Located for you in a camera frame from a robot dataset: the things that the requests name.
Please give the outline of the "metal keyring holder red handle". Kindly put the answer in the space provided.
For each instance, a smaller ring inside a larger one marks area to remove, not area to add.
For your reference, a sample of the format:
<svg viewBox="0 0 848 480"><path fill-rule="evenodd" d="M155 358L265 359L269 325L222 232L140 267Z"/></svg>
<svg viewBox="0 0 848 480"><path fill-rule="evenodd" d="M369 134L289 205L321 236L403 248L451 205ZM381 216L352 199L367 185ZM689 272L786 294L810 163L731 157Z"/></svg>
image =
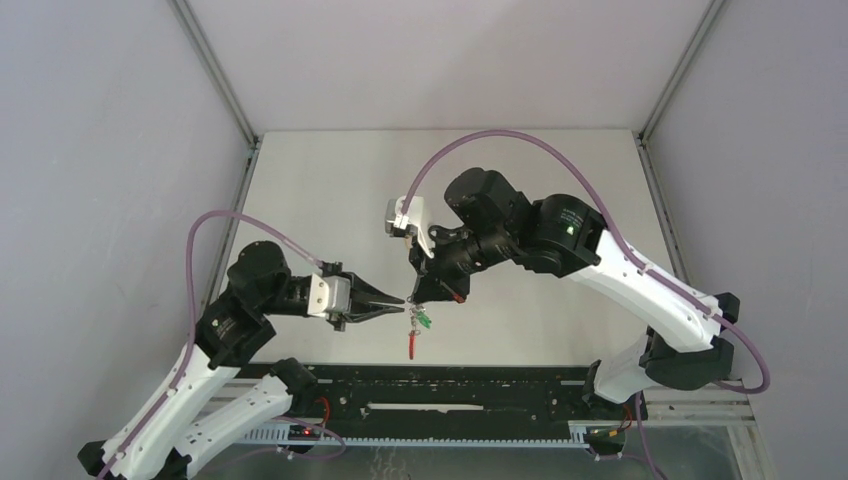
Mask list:
<svg viewBox="0 0 848 480"><path fill-rule="evenodd" d="M408 316L410 319L410 331L408 335L408 359L412 361L415 356L415 342L417 337L420 335L419 328L419 313L421 307L418 304L410 304L407 309Z"/></svg>

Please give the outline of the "green tag key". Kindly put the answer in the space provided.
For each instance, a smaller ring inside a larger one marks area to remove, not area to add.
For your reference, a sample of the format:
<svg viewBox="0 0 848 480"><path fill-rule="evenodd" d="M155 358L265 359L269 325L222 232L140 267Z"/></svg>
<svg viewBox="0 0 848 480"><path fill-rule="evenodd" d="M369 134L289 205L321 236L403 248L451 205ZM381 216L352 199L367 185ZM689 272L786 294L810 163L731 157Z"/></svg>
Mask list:
<svg viewBox="0 0 848 480"><path fill-rule="evenodd" d="M412 312L412 317L414 318L414 321L418 325L420 325L421 327L423 327L425 329L431 328L432 320L425 310L421 310L421 309L414 310Z"/></svg>

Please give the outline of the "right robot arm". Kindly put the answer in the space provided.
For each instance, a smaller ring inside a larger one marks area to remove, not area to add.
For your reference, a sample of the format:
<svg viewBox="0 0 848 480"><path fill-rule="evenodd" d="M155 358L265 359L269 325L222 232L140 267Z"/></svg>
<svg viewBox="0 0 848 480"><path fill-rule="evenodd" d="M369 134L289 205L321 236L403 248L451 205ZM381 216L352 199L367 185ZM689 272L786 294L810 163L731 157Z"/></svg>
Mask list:
<svg viewBox="0 0 848 480"><path fill-rule="evenodd" d="M472 275L511 261L536 274L585 285L646 323L619 354L595 361L584 394L621 404L652 386L700 389L727 378L734 347L721 335L738 298L699 294L626 244L581 199L553 194L530 201L494 170L471 168L445 191L456 228L430 221L420 196L389 202L386 232L410 241L417 278L410 300L464 302Z"/></svg>

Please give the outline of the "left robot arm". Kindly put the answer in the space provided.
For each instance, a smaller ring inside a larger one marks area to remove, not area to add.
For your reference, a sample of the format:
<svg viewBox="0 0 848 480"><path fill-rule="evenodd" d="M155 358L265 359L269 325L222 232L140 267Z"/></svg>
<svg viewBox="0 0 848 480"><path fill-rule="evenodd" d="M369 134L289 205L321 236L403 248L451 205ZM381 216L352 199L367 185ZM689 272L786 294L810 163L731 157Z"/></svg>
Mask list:
<svg viewBox="0 0 848 480"><path fill-rule="evenodd" d="M332 263L294 276L281 247L257 241L227 271L228 284L206 307L178 362L117 434L85 444L77 458L97 479L192 479L235 440L289 411L311 408L316 377L294 358L274 363L251 390L207 416L209 400L276 334L272 315L318 318L341 331L400 313L403 300Z"/></svg>

